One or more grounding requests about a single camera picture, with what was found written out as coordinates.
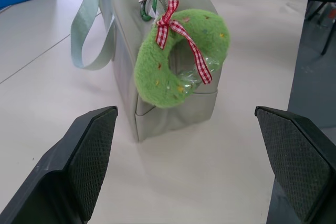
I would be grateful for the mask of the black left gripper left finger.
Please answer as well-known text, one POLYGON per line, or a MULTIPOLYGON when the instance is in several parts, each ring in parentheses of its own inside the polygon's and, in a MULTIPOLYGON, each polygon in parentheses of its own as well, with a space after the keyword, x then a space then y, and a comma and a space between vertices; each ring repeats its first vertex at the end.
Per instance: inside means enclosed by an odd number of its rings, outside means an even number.
POLYGON ((90 111, 38 161, 0 224, 87 224, 106 176, 118 109, 90 111))

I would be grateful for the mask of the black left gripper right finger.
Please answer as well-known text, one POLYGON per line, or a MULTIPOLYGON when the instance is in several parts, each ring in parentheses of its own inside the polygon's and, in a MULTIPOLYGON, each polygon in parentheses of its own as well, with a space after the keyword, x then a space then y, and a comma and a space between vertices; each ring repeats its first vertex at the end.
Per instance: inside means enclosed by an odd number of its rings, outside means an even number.
POLYGON ((308 118, 255 109, 275 175, 266 224, 336 224, 336 145, 308 118))

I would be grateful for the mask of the light green handbag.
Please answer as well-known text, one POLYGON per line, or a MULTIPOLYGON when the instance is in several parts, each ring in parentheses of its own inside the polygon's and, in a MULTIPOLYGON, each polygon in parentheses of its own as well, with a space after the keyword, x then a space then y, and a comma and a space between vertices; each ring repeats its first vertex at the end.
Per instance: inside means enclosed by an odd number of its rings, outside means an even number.
MULTIPOLYGON (((168 0, 158 0, 158 12, 163 14, 168 0)), ((204 9, 215 7, 210 0, 179 0, 179 8, 204 9)), ((213 82, 200 85, 181 105, 160 109, 144 102, 134 84, 134 66, 141 42, 151 30, 152 22, 140 15, 139 0, 83 0, 71 25, 71 58, 77 68, 99 70, 112 63, 123 107, 136 140, 178 130, 209 120, 212 116, 221 73, 213 74, 213 82), (100 53, 85 65, 83 44, 96 18, 102 14, 107 35, 100 53)))

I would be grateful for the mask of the green plush donut charm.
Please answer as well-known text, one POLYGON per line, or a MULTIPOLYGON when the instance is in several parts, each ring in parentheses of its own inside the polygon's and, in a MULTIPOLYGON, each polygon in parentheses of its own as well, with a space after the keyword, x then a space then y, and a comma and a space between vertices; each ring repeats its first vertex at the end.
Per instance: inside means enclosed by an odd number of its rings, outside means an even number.
POLYGON ((230 43, 222 17, 178 6, 178 0, 169 0, 141 44, 134 68, 139 96, 159 108, 180 105, 201 84, 212 84, 230 43))

